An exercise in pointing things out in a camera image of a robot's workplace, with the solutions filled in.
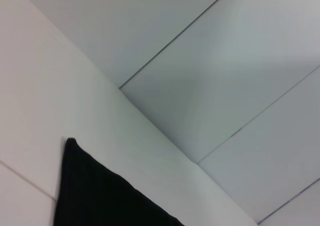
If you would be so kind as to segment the black shirt with FREE print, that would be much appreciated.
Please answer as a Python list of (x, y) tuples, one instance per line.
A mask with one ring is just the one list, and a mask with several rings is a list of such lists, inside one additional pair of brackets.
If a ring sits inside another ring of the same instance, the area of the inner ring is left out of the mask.
[(53, 226), (184, 226), (68, 138)]

